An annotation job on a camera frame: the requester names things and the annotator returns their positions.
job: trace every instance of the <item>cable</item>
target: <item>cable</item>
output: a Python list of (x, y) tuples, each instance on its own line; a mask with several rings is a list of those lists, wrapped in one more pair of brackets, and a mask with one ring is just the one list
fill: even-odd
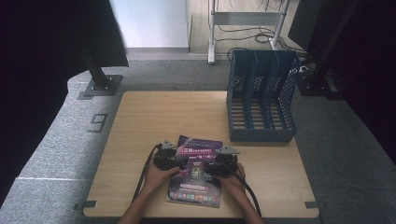
[(151, 152), (148, 154), (148, 159), (146, 160), (146, 163), (145, 163), (145, 165), (143, 166), (142, 174), (140, 175), (139, 182), (137, 183), (137, 186), (136, 186), (136, 190), (134, 191), (134, 197), (132, 198), (132, 202), (134, 201), (134, 199), (136, 198), (136, 196), (139, 194), (139, 190), (140, 190), (140, 188), (142, 187), (142, 183), (143, 183), (143, 179), (144, 179), (145, 174), (146, 174), (146, 170), (147, 170), (148, 167), (149, 167), (149, 162), (150, 162), (151, 159), (152, 159), (152, 155), (154, 154), (155, 148), (158, 148), (159, 146), (160, 146), (160, 145), (155, 146), (155, 147), (151, 150)]
[[(257, 8), (257, 10), (262, 6), (263, 2), (264, 2), (264, 1), (262, 0), (262, 3), (259, 5), (259, 7)], [(269, 0), (267, 0), (267, 1), (266, 1), (266, 4), (265, 4), (265, 5), (266, 5), (266, 6), (265, 6), (265, 11), (267, 11), (268, 7), (269, 7), (269, 8), (272, 8), (272, 9), (274, 9), (274, 10), (276, 10), (276, 9), (280, 10), (280, 9), (282, 8), (283, 2), (284, 2), (284, 0), (281, 0), (279, 6), (277, 6), (277, 7), (270, 7), (270, 6), (269, 6)], [(210, 12), (210, 8), (209, 8), (209, 0), (208, 0), (208, 1), (207, 1), (207, 24), (208, 24), (208, 26), (209, 26), (209, 30), (211, 31), (211, 30), (212, 30), (212, 27), (210, 26), (209, 12)], [(256, 34), (256, 35), (250, 35), (250, 36), (246, 36), (246, 37), (242, 37), (242, 38), (222, 38), (222, 39), (216, 39), (216, 38), (214, 38), (216, 41), (219, 41), (219, 42), (220, 42), (220, 41), (225, 41), (225, 40), (245, 40), (245, 39), (254, 38), (254, 40), (255, 40), (257, 43), (267, 44), (267, 43), (269, 43), (269, 42), (274, 38), (274, 35), (275, 35), (275, 32), (274, 32), (274, 31), (272, 31), (272, 30), (270, 30), (270, 29), (267, 29), (267, 28), (263, 28), (263, 27), (261, 27), (261, 26), (259, 26), (259, 27), (253, 27), (253, 28), (247, 28), (247, 29), (238, 29), (238, 30), (224, 30), (224, 29), (222, 29), (219, 25), (218, 25), (218, 27), (219, 27), (219, 29), (220, 29), (222, 32), (226, 32), (226, 33), (229, 33), (229, 32), (241, 32), (241, 31), (248, 31), (248, 30), (259, 30), (259, 31), (260, 31), (260, 32), (259, 32), (258, 34)], [(266, 37), (267, 39), (266, 39), (266, 40), (260, 40), (261, 37)], [(296, 52), (297, 52), (297, 55), (298, 55), (299, 57), (306, 58), (307, 55), (308, 55), (307, 52), (305, 52), (305, 51), (303, 51), (303, 50), (301, 50), (301, 49), (297, 49), (297, 48), (293, 48), (293, 47), (288, 46), (288, 44), (286, 43), (286, 41), (284, 40), (284, 38), (283, 38), (282, 36), (279, 37), (279, 39), (277, 40), (277, 43), (278, 43), (279, 46), (280, 46), (282, 49), (284, 49), (284, 50), (294, 50), (294, 51), (296, 51)], [(229, 60), (231, 60), (231, 58), (230, 58), (230, 51), (232, 51), (233, 49), (230, 49), (230, 50), (227, 52), (227, 57), (228, 57)]]
[(238, 173), (239, 173), (240, 176), (245, 180), (245, 178), (244, 178), (243, 175), (242, 175), (241, 169), (239, 169), (239, 167), (238, 167)]
[(235, 8), (233, 7), (233, 3), (230, 0), (230, 7), (233, 9), (233, 11), (235, 11)]
[(256, 211), (259, 214), (259, 216), (262, 216), (262, 211), (260, 210), (260, 206), (259, 206), (259, 202), (257, 202), (257, 198), (256, 195), (254, 195), (253, 190), (250, 188), (250, 186), (248, 185), (248, 183), (245, 181), (244, 178), (242, 178), (242, 176), (239, 176), (236, 172), (234, 172), (230, 166), (228, 166), (225, 162), (223, 162), (222, 160), (219, 160), (221, 162), (221, 164), (228, 170), (230, 171), (233, 176), (235, 176), (239, 182), (241, 182), (241, 184), (245, 187), (245, 189), (247, 189), (248, 193), (251, 196), (251, 199), (253, 199), (254, 205), (256, 206)]
[(227, 58), (228, 58), (228, 60), (231, 60), (231, 58), (230, 58), (230, 52), (231, 52), (232, 50), (234, 50), (234, 49), (244, 49), (244, 48), (232, 48), (232, 49), (229, 49), (228, 52), (227, 52)]

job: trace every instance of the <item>table top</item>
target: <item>table top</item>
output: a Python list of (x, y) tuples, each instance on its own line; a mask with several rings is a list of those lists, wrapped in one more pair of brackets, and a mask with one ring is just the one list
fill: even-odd
[[(180, 135), (220, 140), (240, 151), (247, 183), (264, 217), (317, 217), (303, 162), (294, 139), (289, 143), (231, 142), (226, 91), (128, 91), (120, 102), (87, 201), (87, 217), (121, 217), (134, 195), (151, 149)], [(166, 201), (164, 184), (149, 202), (144, 217), (242, 217), (223, 190), (220, 208)]]

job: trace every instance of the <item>white wall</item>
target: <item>white wall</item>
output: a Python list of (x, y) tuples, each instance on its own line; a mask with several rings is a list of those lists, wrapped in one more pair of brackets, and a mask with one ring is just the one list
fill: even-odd
[(188, 0), (110, 0), (125, 48), (187, 48)]

